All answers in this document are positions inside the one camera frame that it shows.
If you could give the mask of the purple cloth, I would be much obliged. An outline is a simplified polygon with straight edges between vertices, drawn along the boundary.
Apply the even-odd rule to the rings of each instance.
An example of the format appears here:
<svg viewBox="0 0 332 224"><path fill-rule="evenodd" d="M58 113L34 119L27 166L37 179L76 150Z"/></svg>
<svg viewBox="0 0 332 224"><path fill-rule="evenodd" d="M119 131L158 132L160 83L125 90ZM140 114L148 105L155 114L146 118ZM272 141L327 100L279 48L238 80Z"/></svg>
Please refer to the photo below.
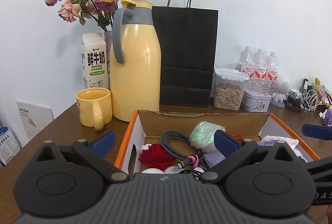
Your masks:
<svg viewBox="0 0 332 224"><path fill-rule="evenodd" d="M205 152L203 154L203 158L204 158L206 165L209 168L211 168L211 167L217 165L218 163L222 162L223 160L225 160L225 156L222 153L220 153L218 150Z"/></svg>

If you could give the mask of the white round jar lid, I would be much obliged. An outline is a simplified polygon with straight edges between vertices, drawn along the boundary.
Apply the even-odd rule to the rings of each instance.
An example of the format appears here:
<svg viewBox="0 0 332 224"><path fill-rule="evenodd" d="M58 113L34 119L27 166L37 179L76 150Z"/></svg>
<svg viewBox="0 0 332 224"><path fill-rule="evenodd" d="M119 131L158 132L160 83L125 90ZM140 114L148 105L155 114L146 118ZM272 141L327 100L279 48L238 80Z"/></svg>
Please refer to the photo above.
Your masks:
<svg viewBox="0 0 332 224"><path fill-rule="evenodd" d="M157 168L148 168L142 171L142 173L146 174L164 174L164 172Z"/></svg>

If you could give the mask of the red artificial rose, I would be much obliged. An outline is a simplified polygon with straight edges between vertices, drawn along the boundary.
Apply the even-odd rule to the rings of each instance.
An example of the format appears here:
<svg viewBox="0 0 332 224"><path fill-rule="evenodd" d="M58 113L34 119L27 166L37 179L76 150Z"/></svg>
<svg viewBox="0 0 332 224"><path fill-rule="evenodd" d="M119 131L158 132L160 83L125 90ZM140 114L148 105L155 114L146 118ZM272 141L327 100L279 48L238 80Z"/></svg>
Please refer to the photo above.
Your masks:
<svg viewBox="0 0 332 224"><path fill-rule="evenodd" d="M144 149L140 154L138 160L147 168L156 168L165 171L175 162L171 156L160 144L151 144L147 149Z"/></svg>

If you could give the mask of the small white round container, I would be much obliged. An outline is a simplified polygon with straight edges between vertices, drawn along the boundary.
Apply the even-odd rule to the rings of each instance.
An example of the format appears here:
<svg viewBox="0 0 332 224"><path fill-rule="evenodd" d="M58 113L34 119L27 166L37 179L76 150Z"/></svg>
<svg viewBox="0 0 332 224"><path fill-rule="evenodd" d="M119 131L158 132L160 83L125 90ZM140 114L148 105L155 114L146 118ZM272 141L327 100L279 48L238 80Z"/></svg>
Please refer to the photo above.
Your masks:
<svg viewBox="0 0 332 224"><path fill-rule="evenodd" d="M170 166L167 169L165 169L165 174L179 174L181 171L183 171L182 168L179 168L178 166Z"/></svg>

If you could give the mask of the purple tissue pack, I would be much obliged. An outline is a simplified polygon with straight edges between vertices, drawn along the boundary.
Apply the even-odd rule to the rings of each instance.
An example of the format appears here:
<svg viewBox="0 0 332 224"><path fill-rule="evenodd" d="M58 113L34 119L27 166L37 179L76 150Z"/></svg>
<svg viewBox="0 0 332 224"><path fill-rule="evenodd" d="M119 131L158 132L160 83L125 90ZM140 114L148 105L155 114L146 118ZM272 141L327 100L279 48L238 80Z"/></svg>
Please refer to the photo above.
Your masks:
<svg viewBox="0 0 332 224"><path fill-rule="evenodd" d="M319 117L323 120L324 126L332 126L332 109L328 108L324 112L319 113Z"/></svg>

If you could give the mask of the white plastic bag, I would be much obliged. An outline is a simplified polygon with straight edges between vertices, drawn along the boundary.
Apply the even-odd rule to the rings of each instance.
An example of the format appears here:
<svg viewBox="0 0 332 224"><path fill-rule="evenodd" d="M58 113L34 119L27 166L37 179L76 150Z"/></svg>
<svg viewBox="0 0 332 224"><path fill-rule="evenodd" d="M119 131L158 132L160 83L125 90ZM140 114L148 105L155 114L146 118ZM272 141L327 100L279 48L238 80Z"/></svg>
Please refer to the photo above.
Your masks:
<svg viewBox="0 0 332 224"><path fill-rule="evenodd" d="M271 136L267 135L261 139L261 141L258 142L258 145L260 146L273 146L276 142L279 143L286 143L290 148L293 150L293 152L297 155L298 158L300 158L304 163L307 163L307 160L302 155L300 150L297 149L297 145L299 144L298 139L293 138L287 138L282 136Z"/></svg>

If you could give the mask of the colourful snack packet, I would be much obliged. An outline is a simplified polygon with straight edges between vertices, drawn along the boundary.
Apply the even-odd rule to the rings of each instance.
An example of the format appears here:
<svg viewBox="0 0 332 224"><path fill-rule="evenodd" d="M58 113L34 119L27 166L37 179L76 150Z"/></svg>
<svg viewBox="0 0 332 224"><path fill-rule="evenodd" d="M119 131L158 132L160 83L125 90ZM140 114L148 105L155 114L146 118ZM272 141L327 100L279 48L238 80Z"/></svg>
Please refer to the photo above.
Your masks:
<svg viewBox="0 0 332 224"><path fill-rule="evenodd" d="M315 78L315 90L318 98L319 105L323 105L327 108L331 107L331 92L320 81L318 77Z"/></svg>

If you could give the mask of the yellow ceramic mug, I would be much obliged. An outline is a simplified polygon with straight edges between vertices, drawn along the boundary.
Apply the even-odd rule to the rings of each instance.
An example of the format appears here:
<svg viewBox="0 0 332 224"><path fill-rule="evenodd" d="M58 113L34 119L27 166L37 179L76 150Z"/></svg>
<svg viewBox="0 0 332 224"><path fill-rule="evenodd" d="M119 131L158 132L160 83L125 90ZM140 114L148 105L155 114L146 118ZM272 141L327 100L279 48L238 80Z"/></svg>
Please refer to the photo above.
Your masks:
<svg viewBox="0 0 332 224"><path fill-rule="evenodd" d="M112 120L111 92L106 88L88 88L76 94L79 120L83 126L102 131Z"/></svg>

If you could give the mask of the white tin box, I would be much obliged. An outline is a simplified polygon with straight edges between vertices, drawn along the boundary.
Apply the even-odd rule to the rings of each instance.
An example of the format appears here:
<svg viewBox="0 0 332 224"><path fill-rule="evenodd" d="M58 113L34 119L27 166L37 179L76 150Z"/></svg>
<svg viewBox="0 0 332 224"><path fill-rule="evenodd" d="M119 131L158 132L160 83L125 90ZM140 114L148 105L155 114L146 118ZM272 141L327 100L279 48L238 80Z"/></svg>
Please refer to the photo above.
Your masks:
<svg viewBox="0 0 332 224"><path fill-rule="evenodd" d="M241 106L248 112L267 112L271 95L266 92L245 90Z"/></svg>

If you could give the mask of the white paper leaflet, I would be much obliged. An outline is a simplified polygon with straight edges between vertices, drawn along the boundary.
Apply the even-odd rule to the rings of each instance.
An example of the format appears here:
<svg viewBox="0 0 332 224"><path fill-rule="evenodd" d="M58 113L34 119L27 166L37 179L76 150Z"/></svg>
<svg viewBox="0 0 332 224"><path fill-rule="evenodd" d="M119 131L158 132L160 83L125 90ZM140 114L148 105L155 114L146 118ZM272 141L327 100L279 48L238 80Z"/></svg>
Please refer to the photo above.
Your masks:
<svg viewBox="0 0 332 224"><path fill-rule="evenodd" d="M29 140L32 140L54 120L51 108L20 101L16 103L22 125Z"/></svg>

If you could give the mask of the yellow thermos jug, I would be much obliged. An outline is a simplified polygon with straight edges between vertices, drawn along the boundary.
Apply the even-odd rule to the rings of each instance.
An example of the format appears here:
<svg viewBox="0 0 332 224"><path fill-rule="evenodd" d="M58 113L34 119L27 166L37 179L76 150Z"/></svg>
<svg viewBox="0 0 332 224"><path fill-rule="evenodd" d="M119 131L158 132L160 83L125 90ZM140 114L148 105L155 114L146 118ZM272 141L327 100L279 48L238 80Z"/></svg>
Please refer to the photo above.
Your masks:
<svg viewBox="0 0 332 224"><path fill-rule="evenodd" d="M122 0L121 4L112 27L110 88L114 117L129 122L136 110L159 109L161 49L152 3Z"/></svg>

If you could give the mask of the right water bottle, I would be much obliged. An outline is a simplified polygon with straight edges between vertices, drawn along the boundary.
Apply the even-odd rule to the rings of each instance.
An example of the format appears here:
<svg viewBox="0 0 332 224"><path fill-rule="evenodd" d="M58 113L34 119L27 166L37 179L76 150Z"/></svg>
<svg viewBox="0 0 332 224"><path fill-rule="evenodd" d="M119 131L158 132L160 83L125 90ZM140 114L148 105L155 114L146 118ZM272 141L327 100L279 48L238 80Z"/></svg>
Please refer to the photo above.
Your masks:
<svg viewBox="0 0 332 224"><path fill-rule="evenodd" d="M267 92L272 95L275 90L275 85L278 78L279 64L277 61L277 53L271 51L270 55L266 57L266 88Z"/></svg>

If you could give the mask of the blue white booklet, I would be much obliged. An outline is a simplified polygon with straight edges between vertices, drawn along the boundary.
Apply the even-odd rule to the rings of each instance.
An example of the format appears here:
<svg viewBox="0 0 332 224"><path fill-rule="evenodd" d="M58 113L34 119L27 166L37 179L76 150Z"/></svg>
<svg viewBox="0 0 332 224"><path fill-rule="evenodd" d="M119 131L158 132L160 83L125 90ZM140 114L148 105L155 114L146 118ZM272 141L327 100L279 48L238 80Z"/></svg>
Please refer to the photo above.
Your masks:
<svg viewBox="0 0 332 224"><path fill-rule="evenodd" d="M0 130L0 162L1 167L7 163L20 151L20 145L8 127Z"/></svg>

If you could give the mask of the middle water bottle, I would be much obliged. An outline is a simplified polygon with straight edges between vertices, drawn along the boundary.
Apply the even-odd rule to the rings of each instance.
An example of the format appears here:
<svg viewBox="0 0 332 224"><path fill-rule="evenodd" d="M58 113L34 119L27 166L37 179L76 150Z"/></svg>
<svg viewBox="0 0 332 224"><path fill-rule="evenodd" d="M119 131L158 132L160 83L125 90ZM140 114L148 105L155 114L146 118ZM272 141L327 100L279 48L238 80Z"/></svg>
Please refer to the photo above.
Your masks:
<svg viewBox="0 0 332 224"><path fill-rule="evenodd" d="M267 72L267 64L265 59L264 50L257 49L254 54L254 77L253 77L253 89L254 91L263 91L265 87L265 79Z"/></svg>

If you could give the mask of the left water bottle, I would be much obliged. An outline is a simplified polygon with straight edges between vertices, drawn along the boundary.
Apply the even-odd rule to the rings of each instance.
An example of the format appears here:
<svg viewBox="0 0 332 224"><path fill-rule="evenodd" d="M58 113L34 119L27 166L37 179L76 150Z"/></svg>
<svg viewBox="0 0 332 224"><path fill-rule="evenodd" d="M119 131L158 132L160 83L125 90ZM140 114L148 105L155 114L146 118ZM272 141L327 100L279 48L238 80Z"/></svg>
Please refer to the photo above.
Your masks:
<svg viewBox="0 0 332 224"><path fill-rule="evenodd" d="M254 58L252 51L253 48L251 46L246 46L240 53L240 59L236 65L238 71L247 73L249 76L254 72Z"/></svg>

